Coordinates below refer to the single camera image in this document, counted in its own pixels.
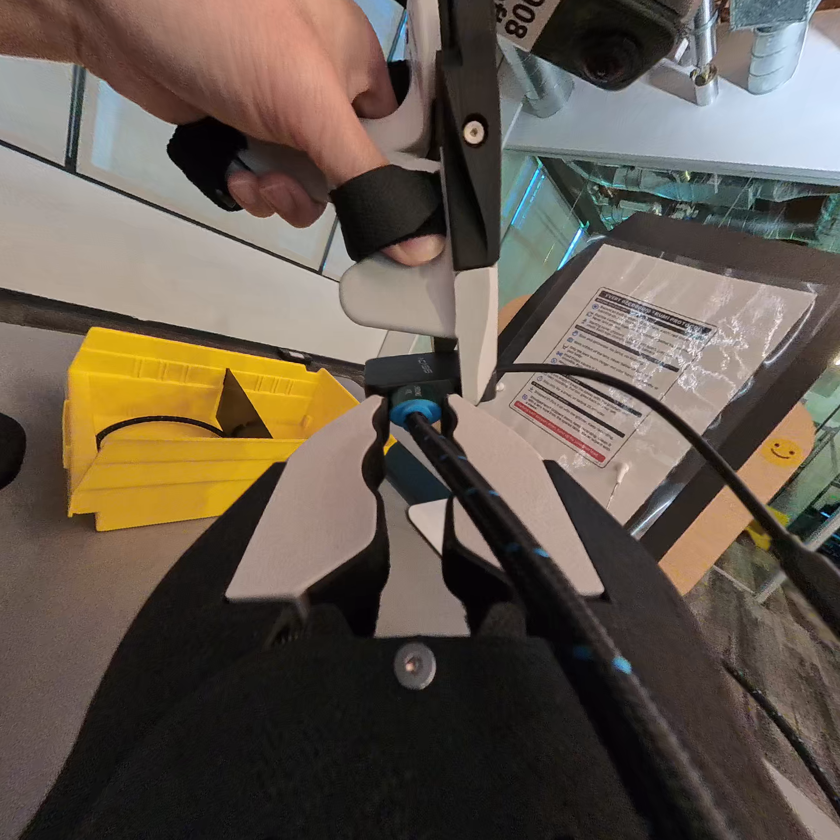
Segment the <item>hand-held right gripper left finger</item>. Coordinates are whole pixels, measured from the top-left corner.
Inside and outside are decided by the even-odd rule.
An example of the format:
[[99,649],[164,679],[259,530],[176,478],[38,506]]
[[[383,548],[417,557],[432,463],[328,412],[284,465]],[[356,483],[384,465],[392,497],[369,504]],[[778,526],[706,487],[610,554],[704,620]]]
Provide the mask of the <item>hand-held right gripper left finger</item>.
[[236,606],[336,607],[354,635],[375,635],[391,571],[381,486],[390,435],[371,396],[289,457],[226,590]]

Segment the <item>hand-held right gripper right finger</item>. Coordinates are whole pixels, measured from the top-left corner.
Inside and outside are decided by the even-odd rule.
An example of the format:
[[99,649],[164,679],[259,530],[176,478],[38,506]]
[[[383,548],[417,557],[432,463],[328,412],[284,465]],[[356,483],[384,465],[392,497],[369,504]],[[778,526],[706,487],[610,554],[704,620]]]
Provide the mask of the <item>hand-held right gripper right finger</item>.
[[[500,493],[576,591],[588,597],[602,595],[601,578],[538,450],[459,395],[448,397],[442,430]],[[471,633],[479,630],[495,604],[515,599],[487,541],[455,498],[434,502],[434,549],[442,559],[447,588],[465,609]]]

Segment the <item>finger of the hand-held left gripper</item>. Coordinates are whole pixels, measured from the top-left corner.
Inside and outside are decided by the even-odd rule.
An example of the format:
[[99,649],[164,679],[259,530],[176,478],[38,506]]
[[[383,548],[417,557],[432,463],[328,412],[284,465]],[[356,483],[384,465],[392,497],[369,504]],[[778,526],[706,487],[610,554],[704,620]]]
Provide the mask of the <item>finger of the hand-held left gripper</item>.
[[497,366],[497,266],[455,276],[455,336],[461,394],[468,403],[479,405]]

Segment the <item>black adapter box with cable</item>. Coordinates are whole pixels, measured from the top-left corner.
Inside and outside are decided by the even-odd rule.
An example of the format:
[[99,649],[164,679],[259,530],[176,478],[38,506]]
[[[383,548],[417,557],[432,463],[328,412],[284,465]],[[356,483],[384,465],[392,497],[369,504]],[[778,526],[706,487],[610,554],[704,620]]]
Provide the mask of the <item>black adapter box with cable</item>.
[[[581,385],[594,382],[625,395],[622,403],[635,400],[655,413],[673,428],[696,450],[722,484],[739,499],[754,519],[770,537],[770,551],[780,564],[780,569],[812,605],[835,635],[839,629],[839,578],[838,568],[825,555],[809,549],[794,534],[783,527],[770,509],[752,493],[720,453],[690,426],[672,408],[641,387],[622,380],[615,374],[593,371],[580,366],[546,363],[515,363],[497,367],[490,374],[490,388],[496,390],[497,379],[504,375],[527,374],[558,376],[570,383]],[[385,396],[388,399],[392,421],[402,426],[404,418],[419,412],[422,407],[434,407],[438,418],[444,398],[460,393],[461,374],[457,354],[414,353],[369,360],[364,367],[364,391],[368,396]]]

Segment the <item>person's left hand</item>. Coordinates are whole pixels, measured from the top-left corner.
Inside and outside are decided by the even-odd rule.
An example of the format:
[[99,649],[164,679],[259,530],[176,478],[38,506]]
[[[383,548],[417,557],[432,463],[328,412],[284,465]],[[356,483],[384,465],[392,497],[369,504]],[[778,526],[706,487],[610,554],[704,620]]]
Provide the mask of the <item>person's left hand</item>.
[[2,1],[1,50],[83,67],[168,123],[296,148],[331,186],[388,164],[361,120],[396,96],[355,2]]

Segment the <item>metal cylinder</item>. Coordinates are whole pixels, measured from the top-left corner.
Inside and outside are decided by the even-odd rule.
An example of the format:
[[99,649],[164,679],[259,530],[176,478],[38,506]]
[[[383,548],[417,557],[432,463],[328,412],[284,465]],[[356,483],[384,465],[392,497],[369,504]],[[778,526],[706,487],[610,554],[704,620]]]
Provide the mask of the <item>metal cylinder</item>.
[[563,110],[574,91],[572,75],[521,49],[517,49],[517,57],[526,110],[539,119],[548,119]]

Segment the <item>yellow plastic bin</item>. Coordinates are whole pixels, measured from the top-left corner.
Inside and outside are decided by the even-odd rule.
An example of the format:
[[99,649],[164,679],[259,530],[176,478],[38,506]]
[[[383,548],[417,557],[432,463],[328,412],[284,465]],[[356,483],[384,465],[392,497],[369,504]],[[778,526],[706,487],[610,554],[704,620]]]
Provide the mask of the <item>yellow plastic bin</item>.
[[325,369],[92,328],[67,372],[67,514],[100,532],[220,516],[358,403]]

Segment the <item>wooden board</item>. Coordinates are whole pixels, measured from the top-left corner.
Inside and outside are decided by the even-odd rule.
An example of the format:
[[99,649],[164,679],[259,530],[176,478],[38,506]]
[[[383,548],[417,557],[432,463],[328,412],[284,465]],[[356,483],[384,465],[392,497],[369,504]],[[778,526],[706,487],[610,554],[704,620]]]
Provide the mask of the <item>wooden board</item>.
[[[809,455],[815,441],[814,428],[812,416],[805,405],[798,402],[764,442],[772,437],[789,438]],[[793,477],[797,467],[783,469],[769,464],[761,455],[764,442],[740,468],[738,475],[761,502],[769,502]],[[687,595],[752,519],[753,515],[730,489],[721,489],[659,562],[677,592]]]

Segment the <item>white shelf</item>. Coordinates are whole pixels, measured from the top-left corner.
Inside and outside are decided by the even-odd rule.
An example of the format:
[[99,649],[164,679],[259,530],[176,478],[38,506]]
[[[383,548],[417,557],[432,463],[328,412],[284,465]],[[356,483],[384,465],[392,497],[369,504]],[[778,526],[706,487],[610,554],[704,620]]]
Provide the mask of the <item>white shelf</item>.
[[711,105],[696,105],[686,69],[663,61],[624,91],[576,80],[553,116],[521,113],[506,145],[556,158],[836,186],[838,24],[838,10],[817,12],[793,78],[766,95],[747,90],[751,33],[725,29]]

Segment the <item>black sign board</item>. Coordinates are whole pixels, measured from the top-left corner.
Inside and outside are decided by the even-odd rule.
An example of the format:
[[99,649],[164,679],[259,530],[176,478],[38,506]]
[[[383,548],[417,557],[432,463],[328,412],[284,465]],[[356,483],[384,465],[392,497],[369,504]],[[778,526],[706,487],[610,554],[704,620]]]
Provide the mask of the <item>black sign board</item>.
[[498,340],[499,366],[518,362],[527,342],[607,245],[782,290],[815,293],[811,310],[704,433],[732,467],[743,467],[838,352],[838,255],[725,227],[637,214],[585,246],[523,304]]

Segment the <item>laminated instruction sheet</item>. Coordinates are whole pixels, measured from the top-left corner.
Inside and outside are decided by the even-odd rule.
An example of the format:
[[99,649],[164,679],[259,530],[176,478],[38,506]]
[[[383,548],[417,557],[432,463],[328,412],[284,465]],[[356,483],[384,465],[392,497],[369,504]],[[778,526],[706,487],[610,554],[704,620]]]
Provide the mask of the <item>laminated instruction sheet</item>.
[[[602,247],[517,363],[567,364],[641,387],[704,433],[811,310],[813,292]],[[687,455],[645,405],[594,382],[508,374],[500,417],[627,523]]]

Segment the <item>black rounded object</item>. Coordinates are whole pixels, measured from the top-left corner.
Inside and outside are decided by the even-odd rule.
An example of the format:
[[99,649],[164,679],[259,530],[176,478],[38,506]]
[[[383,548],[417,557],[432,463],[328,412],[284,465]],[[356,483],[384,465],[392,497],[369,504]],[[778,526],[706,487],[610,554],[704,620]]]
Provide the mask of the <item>black rounded object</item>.
[[17,477],[24,463],[27,436],[23,426],[13,417],[1,413],[1,490]]

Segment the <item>metal clamp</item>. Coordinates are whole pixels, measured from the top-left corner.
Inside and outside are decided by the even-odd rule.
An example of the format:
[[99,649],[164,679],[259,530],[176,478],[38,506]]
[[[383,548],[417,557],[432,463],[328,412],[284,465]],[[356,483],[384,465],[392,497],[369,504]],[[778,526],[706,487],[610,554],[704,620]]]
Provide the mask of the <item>metal clamp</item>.
[[752,32],[747,91],[763,96],[781,88],[799,65],[805,37],[818,1],[697,1],[686,24],[690,80],[695,104],[711,105],[718,96],[716,65],[719,13],[728,7],[731,30]]

